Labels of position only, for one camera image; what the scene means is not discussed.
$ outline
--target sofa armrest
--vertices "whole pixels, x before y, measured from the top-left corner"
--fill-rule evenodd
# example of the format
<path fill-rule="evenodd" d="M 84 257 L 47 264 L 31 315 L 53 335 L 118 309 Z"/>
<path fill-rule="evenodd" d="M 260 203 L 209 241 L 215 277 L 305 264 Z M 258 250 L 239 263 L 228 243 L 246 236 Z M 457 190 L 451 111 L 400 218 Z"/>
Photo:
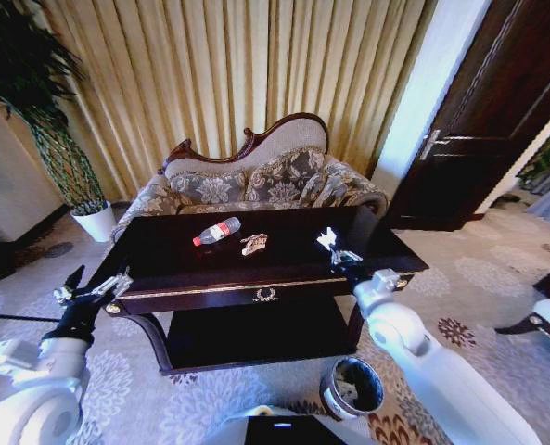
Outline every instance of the sofa armrest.
<path fill-rule="evenodd" d="M 167 184 L 163 175 L 156 174 L 138 192 L 138 196 L 124 216 L 111 231 L 111 241 L 116 243 L 122 236 L 130 221 L 137 216 L 175 215 L 180 208 L 180 200 Z"/>
<path fill-rule="evenodd" d="M 324 167 L 326 183 L 313 207 L 366 205 L 381 217 L 388 208 L 386 193 L 349 165 L 332 159 Z"/>

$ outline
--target dark wooden table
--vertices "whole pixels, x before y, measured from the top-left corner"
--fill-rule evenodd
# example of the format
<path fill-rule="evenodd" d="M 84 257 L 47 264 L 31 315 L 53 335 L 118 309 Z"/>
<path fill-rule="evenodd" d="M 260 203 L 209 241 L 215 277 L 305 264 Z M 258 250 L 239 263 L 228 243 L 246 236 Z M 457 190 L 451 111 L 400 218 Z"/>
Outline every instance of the dark wooden table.
<path fill-rule="evenodd" d="M 194 236 L 230 216 L 237 233 L 194 247 Z M 265 210 L 135 218 L 90 284 L 130 266 L 133 284 L 106 312 L 143 328 L 164 375 L 351 354 L 364 321 L 355 305 L 345 324 L 334 300 L 351 289 L 316 243 L 327 226 L 372 273 L 391 268 L 410 280 L 428 268 L 366 207 Z M 242 256 L 240 239 L 259 233 L 266 249 Z M 153 312 L 173 312 L 167 335 Z"/>

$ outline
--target door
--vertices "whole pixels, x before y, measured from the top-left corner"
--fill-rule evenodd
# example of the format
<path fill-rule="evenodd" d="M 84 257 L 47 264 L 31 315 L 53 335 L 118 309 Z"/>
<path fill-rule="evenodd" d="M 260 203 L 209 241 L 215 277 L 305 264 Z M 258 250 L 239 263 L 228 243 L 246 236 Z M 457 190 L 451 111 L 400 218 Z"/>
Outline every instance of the door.
<path fill-rule="evenodd" d="M 455 230 L 550 119 L 550 0 L 494 0 L 411 169 L 390 227 Z"/>

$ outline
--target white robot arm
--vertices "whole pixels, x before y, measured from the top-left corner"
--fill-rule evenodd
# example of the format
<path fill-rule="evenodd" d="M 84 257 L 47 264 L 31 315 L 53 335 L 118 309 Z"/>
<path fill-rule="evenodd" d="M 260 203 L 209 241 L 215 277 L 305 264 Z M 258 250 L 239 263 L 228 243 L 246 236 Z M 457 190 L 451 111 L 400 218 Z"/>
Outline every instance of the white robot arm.
<path fill-rule="evenodd" d="M 0 375 L 21 391 L 0 402 L 0 445 L 58 445 L 81 425 L 80 402 L 89 381 L 85 354 L 93 344 L 99 309 L 132 283 L 127 272 L 100 286 L 73 290 L 83 266 L 55 291 L 67 309 L 39 348 L 22 340 L 0 342 Z"/>
<path fill-rule="evenodd" d="M 371 338 L 403 369 L 410 388 L 453 443 L 541 443 L 467 361 L 427 331 L 415 311 L 393 301 L 397 273 L 381 270 L 370 279 L 358 255 L 334 248 L 336 237 L 329 228 L 318 241 L 331 251 L 333 270 L 352 283 Z"/>

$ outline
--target floral rug pattern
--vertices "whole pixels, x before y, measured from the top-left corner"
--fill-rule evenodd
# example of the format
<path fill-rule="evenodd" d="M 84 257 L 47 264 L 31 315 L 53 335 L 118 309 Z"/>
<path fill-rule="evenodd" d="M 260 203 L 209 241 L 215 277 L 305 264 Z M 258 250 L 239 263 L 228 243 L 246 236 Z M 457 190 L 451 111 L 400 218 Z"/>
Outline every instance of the floral rug pattern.
<path fill-rule="evenodd" d="M 491 209 L 483 220 L 452 233 L 397 234 L 430 268 L 397 292 L 396 300 L 417 311 L 428 331 L 468 360 L 550 445 L 550 342 L 540 333 L 500 336 L 493 331 L 521 320 L 542 297 L 531 285 L 550 272 L 550 223 L 512 207 Z M 1 313 L 59 317 L 51 290 L 82 263 L 88 280 L 108 251 L 108 245 L 93 242 L 69 216 L 35 247 L 51 253 L 32 258 L 0 281 Z M 338 304 L 348 317 L 352 297 L 338 298 Z M 161 314 L 160 322 L 169 325 L 169 314 Z M 0 321 L 0 339 L 37 341 L 50 327 Z M 102 313 L 94 336 L 84 421 L 71 445 L 194 445 L 228 417 L 262 403 L 324 415 L 319 383 L 337 359 L 162 377 L 148 340 L 134 323 Z M 381 408 L 367 419 L 373 440 L 451 443 L 366 329 L 356 355 L 372 364 L 384 386 Z M 0 377 L 0 400 L 13 390 Z"/>

